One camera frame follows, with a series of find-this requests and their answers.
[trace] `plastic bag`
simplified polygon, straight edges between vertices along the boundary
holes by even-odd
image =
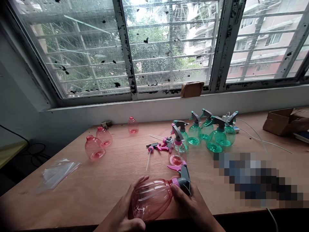
[[[36,193],[42,193],[48,189],[54,189],[67,175],[74,171],[81,163],[71,162],[67,159],[58,160],[54,166],[45,169],[42,172],[43,181],[36,190]]]

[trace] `cardboard box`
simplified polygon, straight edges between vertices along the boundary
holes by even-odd
[[[187,97],[197,97],[202,93],[204,82],[188,82],[183,84],[181,87],[180,96]]]
[[[294,108],[270,111],[263,130],[279,136],[307,131],[309,130],[309,111]]]

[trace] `green spray bottle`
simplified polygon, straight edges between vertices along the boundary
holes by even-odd
[[[206,121],[201,125],[201,140],[207,140],[207,138],[209,137],[209,134],[211,132],[214,131],[213,125],[209,125],[207,126],[207,124],[209,124],[211,122],[211,116],[212,113],[210,113],[209,111],[202,109],[203,110],[203,114],[200,116],[200,118],[205,118],[206,117]]]
[[[224,127],[224,133],[226,135],[226,139],[230,142],[230,146],[233,145],[236,138],[236,132],[234,130],[233,121],[236,120],[236,116],[238,111],[235,111],[227,120],[226,126]]]
[[[200,128],[200,123],[202,123],[202,122],[200,120],[200,117],[197,116],[196,113],[191,111],[191,118],[189,120],[191,120],[193,118],[195,118],[194,123],[188,130],[189,143],[192,144],[192,145],[199,145],[200,142],[201,142],[200,137],[201,137],[201,134],[202,134],[202,131],[201,131],[201,128]]]
[[[230,146],[230,142],[227,140],[224,133],[225,121],[218,116],[212,116],[209,125],[212,124],[218,124],[218,127],[210,133],[206,141],[206,146],[212,152],[222,152],[225,146]]]
[[[189,125],[189,123],[186,123],[184,121],[178,121],[178,120],[174,120],[173,123],[177,126],[180,127],[180,133],[182,134],[183,138],[185,141],[183,141],[183,145],[186,148],[186,150],[189,149],[189,136],[186,132],[186,125]]]

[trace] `human hand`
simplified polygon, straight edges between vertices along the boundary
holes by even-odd
[[[132,230],[145,230],[146,225],[140,218],[134,218],[129,220],[128,211],[131,204],[131,197],[134,188],[139,184],[148,180],[149,176],[141,176],[134,181],[128,192],[122,196],[112,211],[106,216],[101,224],[95,229],[95,232],[125,232]]]
[[[205,231],[225,231],[211,214],[196,184],[191,182],[191,196],[187,196],[178,186],[171,186],[176,202],[188,212],[195,223]]]

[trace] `spray nozzle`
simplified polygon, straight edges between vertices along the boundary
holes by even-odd
[[[195,119],[195,120],[194,120],[194,123],[195,123],[195,124],[202,123],[200,117],[199,117],[196,113],[194,113],[193,111],[191,111],[191,118],[190,118],[189,120],[191,120],[191,119],[193,119],[193,118]]]
[[[235,111],[227,120],[226,123],[230,126],[233,125],[233,121],[236,119],[236,116],[238,114],[238,111]]]
[[[186,123],[184,121],[178,121],[178,120],[174,120],[173,123],[177,126],[177,127],[180,127],[180,130],[186,130],[184,127],[186,125],[189,125],[189,123]]]
[[[211,122],[206,125],[206,127],[212,125],[212,124],[218,124],[218,128],[224,130],[225,127],[225,121],[222,120],[222,118],[219,118],[218,116],[211,116]]]
[[[181,134],[181,132],[178,130],[177,126],[174,123],[172,123],[172,129],[173,130],[172,130],[171,134],[175,134],[175,141],[177,141],[177,142],[180,142],[180,141],[185,142],[185,140],[183,138],[183,135]]]
[[[205,110],[205,109],[202,109],[202,110],[203,110],[203,113],[200,116],[200,118],[207,118],[207,120],[211,120],[212,113],[210,113],[208,110]]]

